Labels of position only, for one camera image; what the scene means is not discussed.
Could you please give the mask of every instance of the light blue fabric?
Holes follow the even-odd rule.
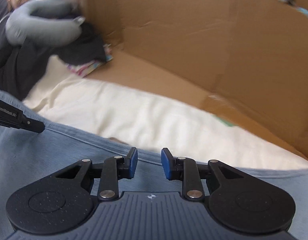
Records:
[[[45,122],[46,130],[33,133],[0,126],[0,240],[13,229],[5,213],[5,203],[17,189],[47,176],[79,159],[103,162],[114,155],[126,155],[129,146],[45,120],[12,96],[0,91],[0,100]],[[181,182],[165,179],[160,155],[139,149],[139,161],[132,180],[119,182],[120,191],[180,191]],[[296,215],[289,232],[308,240],[308,170],[270,171],[241,169],[289,192],[296,202]]]
[[[305,14],[307,17],[308,17],[308,10],[306,10],[305,8],[301,8],[301,7],[298,7],[297,8],[297,11]]]

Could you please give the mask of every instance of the metal rivet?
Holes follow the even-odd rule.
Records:
[[[100,192],[101,198],[112,198],[115,196],[115,192],[113,190],[103,190]]]
[[[190,198],[200,198],[201,196],[203,196],[203,193],[199,190],[194,189],[187,192],[187,196],[189,196]]]

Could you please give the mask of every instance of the black clamp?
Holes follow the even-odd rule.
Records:
[[[41,133],[45,130],[43,122],[27,118],[23,111],[0,100],[0,125]]]
[[[98,204],[119,197],[118,180],[132,179],[137,166],[137,149],[126,157],[107,158],[93,164],[80,160],[16,191],[6,211],[11,225],[33,235],[66,232],[87,221]],[[97,196],[91,191],[101,178]]]
[[[222,225],[245,234],[266,235],[288,230],[295,202],[284,190],[218,160],[207,165],[190,158],[174,158],[162,149],[161,163],[169,180],[182,181],[182,197],[201,201]],[[210,193],[204,195],[201,179]]]

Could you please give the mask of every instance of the white cloth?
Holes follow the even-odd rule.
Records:
[[[81,79],[56,56],[24,104],[41,116],[132,146],[200,162],[218,159],[253,169],[297,170],[308,161],[182,102],[117,84]]]

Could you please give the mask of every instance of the cardboard flap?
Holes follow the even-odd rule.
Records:
[[[123,42],[117,0],[72,0],[79,4],[86,20],[102,34],[106,43],[116,46]]]
[[[298,137],[295,147],[308,156],[308,127],[305,131]]]
[[[228,60],[233,0],[118,0],[124,49],[213,91]]]
[[[239,0],[217,92],[289,143],[308,127],[308,18],[276,0]]]

